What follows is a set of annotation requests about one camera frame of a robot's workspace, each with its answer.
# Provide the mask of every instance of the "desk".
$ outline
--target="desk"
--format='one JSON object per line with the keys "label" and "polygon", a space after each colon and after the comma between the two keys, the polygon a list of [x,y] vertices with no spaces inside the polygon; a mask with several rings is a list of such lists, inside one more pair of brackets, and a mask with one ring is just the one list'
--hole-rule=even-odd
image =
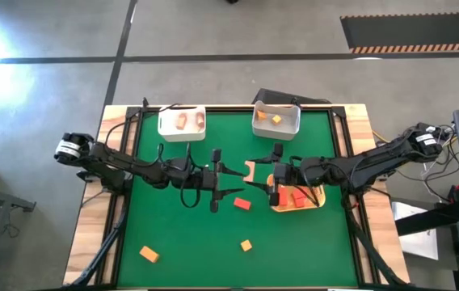
{"label": "desk", "polygon": [[[344,108],[347,117],[346,122],[355,154],[358,154],[359,152],[362,152],[364,150],[369,150],[375,146],[373,135],[371,132],[371,127],[368,120],[368,115],[366,112],[366,108],[363,104],[331,106]],[[328,108],[331,106],[317,105],[305,106],[305,108]],[[235,106],[217,106],[217,108],[230,107],[234,108]],[[250,108],[251,105],[242,105],[239,107]],[[99,141],[103,141],[105,139],[105,135],[111,127],[124,121],[126,112],[127,106],[109,106],[105,108],[102,124],[98,135]],[[335,123],[337,124],[336,134],[339,138],[339,148],[342,153],[346,153],[346,147],[343,142],[343,131],[342,127],[340,126],[341,124],[339,124],[339,119],[336,118]],[[126,150],[127,153],[130,154],[133,152],[133,142],[135,138],[136,126],[135,124],[131,124],[131,126],[127,127],[125,130],[128,133],[126,135],[127,138],[125,139],[125,141],[122,141],[122,133],[124,131],[124,128],[120,127],[112,133],[108,145],[112,148],[117,149],[120,148],[121,143],[127,143]],[[377,182],[375,187],[385,189],[385,185],[380,182]],[[99,189],[99,184],[89,183],[86,186],[83,199],[87,199],[88,197],[93,196],[95,193],[99,191]],[[116,211],[119,212],[121,206],[120,200],[123,200],[123,197],[110,198],[107,194],[105,196],[101,195],[95,200],[92,200],[88,203],[88,205],[86,205],[86,207],[84,207],[84,209],[81,210],[78,217],[77,229],[74,235],[74,242],[69,256],[69,262],[65,273],[64,283],[70,283],[71,281],[73,281],[84,269],[84,267],[88,265],[90,260],[95,255],[96,251],[99,249],[99,245],[102,241],[102,237],[104,234],[104,226],[106,225],[109,200],[112,199],[117,199],[119,201],[119,203],[116,204]],[[232,199],[226,198],[222,201],[222,203],[231,204]],[[396,272],[396,274],[403,280],[409,281],[406,265],[402,255],[402,250],[398,241],[398,234],[395,229],[393,215],[390,209],[389,199],[386,196],[383,196],[382,194],[370,192],[364,196],[364,204],[366,208],[371,236],[373,239],[373,245],[382,255],[386,263]],[[200,205],[197,206],[196,210],[205,210],[206,212],[208,212],[208,206],[204,205],[201,201]],[[130,216],[131,214],[129,214],[128,231],[132,229]],[[118,276],[110,276],[113,272],[117,272],[116,270],[113,271],[113,266],[115,266],[115,269],[117,269],[117,264],[113,264],[113,257],[115,253],[116,250],[115,247],[113,247],[106,259],[107,264],[106,268],[103,270],[104,276],[102,282],[110,282],[111,280],[117,279],[118,282],[120,282],[120,280],[124,280],[125,275],[122,275],[121,279],[119,279]],[[359,247],[359,253],[360,263],[364,270],[364,273],[362,274],[363,280],[366,282],[371,282],[372,274],[368,272],[368,257],[361,247]]]}

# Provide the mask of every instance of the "white paper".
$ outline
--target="white paper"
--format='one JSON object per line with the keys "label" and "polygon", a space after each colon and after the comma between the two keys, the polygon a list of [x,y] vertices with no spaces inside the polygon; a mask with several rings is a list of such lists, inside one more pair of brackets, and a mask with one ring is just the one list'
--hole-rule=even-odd
{"label": "white paper", "polygon": [[[391,208],[393,209],[394,220],[427,211],[425,209],[420,209],[400,202],[393,202],[391,204]],[[438,260],[436,230],[425,230],[417,234],[401,236],[400,244],[402,245],[402,251]]]}

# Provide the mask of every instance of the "green mat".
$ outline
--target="green mat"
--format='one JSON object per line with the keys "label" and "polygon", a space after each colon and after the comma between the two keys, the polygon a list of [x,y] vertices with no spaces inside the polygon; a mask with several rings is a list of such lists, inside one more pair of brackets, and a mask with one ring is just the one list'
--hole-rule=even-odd
{"label": "green mat", "polygon": [[[256,137],[249,112],[208,113],[203,141],[192,143],[197,164],[212,165],[212,149],[222,149],[222,161],[247,174],[244,161],[269,155],[272,139]],[[186,143],[168,143],[157,132],[156,116],[144,121],[139,158],[154,160],[158,143],[163,158],[183,157]],[[330,124],[325,112],[304,112],[300,132],[284,142],[284,157],[318,155],[333,157]],[[257,165],[255,181],[265,181],[271,165]],[[242,178],[225,176],[221,189],[245,188],[220,202],[210,213],[211,193],[203,192],[199,205],[185,208],[179,190],[157,190],[136,178],[118,286],[129,287],[293,287],[357,286],[340,190],[325,187],[321,209],[276,213],[267,196],[247,186]],[[193,202],[195,191],[187,191]],[[252,203],[246,211],[233,206],[234,198]],[[249,239],[253,248],[242,251]],[[148,246],[159,255],[152,264],[139,255]]]}

